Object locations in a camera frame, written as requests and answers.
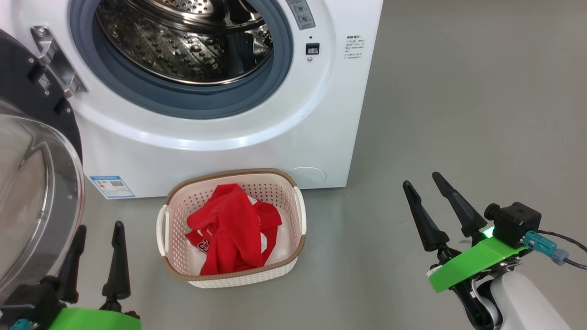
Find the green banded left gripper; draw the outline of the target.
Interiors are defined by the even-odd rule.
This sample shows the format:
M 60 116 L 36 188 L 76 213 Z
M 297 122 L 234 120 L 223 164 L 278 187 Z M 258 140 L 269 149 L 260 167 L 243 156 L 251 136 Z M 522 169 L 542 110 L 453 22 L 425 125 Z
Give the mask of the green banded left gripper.
M 66 303 L 76 304 L 79 301 L 77 291 L 79 261 L 84 253 L 87 227 L 80 225 L 66 253 L 57 278 L 60 288 L 57 297 Z M 127 245 L 124 224 L 115 222 L 112 242 L 108 280 L 101 294 L 105 297 L 102 310 L 90 308 L 64 308 L 53 321 L 50 330 L 140 330 L 141 321 L 121 313 L 120 300 L 131 295 L 130 274 L 128 269 Z

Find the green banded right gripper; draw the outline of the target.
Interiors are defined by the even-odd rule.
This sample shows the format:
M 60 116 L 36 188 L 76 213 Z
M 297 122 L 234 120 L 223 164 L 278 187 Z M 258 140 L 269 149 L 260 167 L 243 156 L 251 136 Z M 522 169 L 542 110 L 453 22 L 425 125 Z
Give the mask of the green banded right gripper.
M 439 192 L 449 201 L 461 224 L 465 237 L 484 239 L 467 251 L 450 248 L 449 237 L 440 230 L 422 205 L 422 200 L 411 182 L 403 182 L 403 191 L 417 228 L 424 251 L 437 252 L 438 265 L 430 270 L 428 281 L 436 293 L 452 291 L 459 299 L 468 321 L 476 330 L 496 330 L 500 313 L 476 286 L 478 279 L 493 272 L 493 267 L 505 263 L 507 268 L 516 262 L 527 247 L 511 248 L 495 237 L 486 238 L 482 230 L 487 221 L 439 172 L 432 173 Z

